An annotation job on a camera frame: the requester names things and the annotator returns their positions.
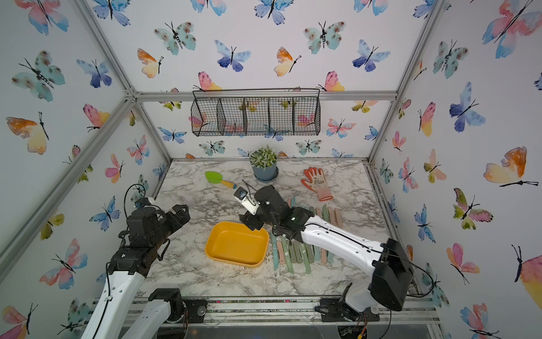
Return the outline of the brownish pink folding knife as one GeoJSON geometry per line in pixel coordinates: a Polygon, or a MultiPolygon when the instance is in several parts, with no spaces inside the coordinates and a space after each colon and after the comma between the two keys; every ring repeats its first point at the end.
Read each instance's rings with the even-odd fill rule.
{"type": "Polygon", "coordinates": [[[277,239],[276,245],[277,245],[277,252],[279,256],[279,262],[281,264],[285,264],[285,253],[282,247],[282,242],[279,239],[277,239]]]}

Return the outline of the green ceramic knife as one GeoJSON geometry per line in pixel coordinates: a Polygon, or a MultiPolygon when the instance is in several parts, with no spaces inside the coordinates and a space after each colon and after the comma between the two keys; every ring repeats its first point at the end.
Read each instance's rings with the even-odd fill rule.
{"type": "Polygon", "coordinates": [[[306,274],[310,275],[311,274],[311,264],[310,264],[310,261],[309,261],[308,250],[307,250],[305,244],[300,244],[299,247],[300,247],[300,252],[301,252],[302,259],[303,259],[303,264],[304,264],[304,267],[305,267],[306,274]]]}
{"type": "Polygon", "coordinates": [[[286,262],[286,265],[287,265],[287,269],[288,269],[290,274],[294,274],[292,258],[291,258],[291,254],[290,254],[290,251],[289,251],[289,241],[285,237],[281,237],[281,241],[282,241],[282,248],[283,248],[283,252],[284,252],[284,255],[285,255],[285,262],[286,262]]]}
{"type": "Polygon", "coordinates": [[[330,215],[330,209],[325,204],[322,209],[322,218],[326,221],[326,223],[332,224],[331,215],[330,215]]]}

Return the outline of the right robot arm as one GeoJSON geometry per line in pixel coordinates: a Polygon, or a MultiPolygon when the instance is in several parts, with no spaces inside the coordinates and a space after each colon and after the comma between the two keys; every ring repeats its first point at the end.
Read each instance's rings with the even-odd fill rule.
{"type": "Polygon", "coordinates": [[[368,284],[348,284],[337,302],[318,305],[315,310],[321,315],[357,321],[376,306],[391,312],[404,309],[418,266],[408,259],[398,241],[367,240],[332,225],[308,209],[292,208],[273,186],[264,186],[255,194],[239,186],[234,190],[234,198],[246,209],[239,219],[250,230],[269,225],[274,235],[320,247],[371,278],[368,284]]]}

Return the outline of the small teal folding knife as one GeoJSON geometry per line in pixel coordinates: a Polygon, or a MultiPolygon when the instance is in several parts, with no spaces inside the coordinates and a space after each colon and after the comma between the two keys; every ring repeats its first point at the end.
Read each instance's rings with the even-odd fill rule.
{"type": "Polygon", "coordinates": [[[314,246],[314,247],[313,247],[313,251],[314,251],[314,259],[315,259],[315,262],[321,262],[321,261],[322,261],[322,251],[321,251],[321,248],[320,248],[320,247],[314,246]]]}

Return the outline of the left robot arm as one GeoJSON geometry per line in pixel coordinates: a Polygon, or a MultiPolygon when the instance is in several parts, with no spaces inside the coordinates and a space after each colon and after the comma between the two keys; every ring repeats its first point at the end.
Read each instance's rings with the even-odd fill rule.
{"type": "MultiPolygon", "coordinates": [[[[151,266],[162,261],[169,237],[190,221],[189,207],[175,205],[167,212],[157,206],[142,206],[126,219],[119,234],[121,245],[106,264],[104,292],[87,323],[83,338],[118,338],[128,311],[151,266]]],[[[138,319],[124,338],[154,338],[165,323],[189,323],[189,309],[178,288],[158,288],[149,296],[138,319]]]]}

